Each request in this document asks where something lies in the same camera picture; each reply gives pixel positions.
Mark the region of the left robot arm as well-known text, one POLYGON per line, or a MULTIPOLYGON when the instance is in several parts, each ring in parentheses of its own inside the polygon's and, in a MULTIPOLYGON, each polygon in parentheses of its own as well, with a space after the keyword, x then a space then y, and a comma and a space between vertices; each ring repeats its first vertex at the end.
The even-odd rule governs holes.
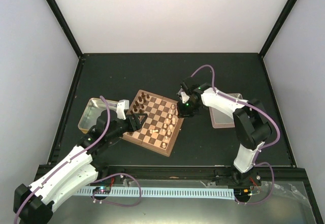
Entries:
POLYGON ((14 223, 48 223, 58 207, 80 188, 114 178, 99 155, 115 139, 140 130, 147 117, 140 112, 111 120, 110 110, 104 110, 62 161, 30 185, 15 189, 14 223))

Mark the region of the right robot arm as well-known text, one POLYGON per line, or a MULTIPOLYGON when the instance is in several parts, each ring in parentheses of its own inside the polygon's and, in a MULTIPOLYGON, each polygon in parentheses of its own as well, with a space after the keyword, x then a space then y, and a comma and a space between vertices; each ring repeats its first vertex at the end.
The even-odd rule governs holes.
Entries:
POLYGON ((258 100, 240 100, 226 94, 208 83, 196 83, 187 77, 181 83, 177 103, 179 118, 193 117, 201 107, 213 108, 233 120, 239 141, 239 150, 231 170, 232 182, 242 185, 249 179, 249 171, 254 167, 256 158, 265 141, 271 136, 273 120, 263 111, 258 100))

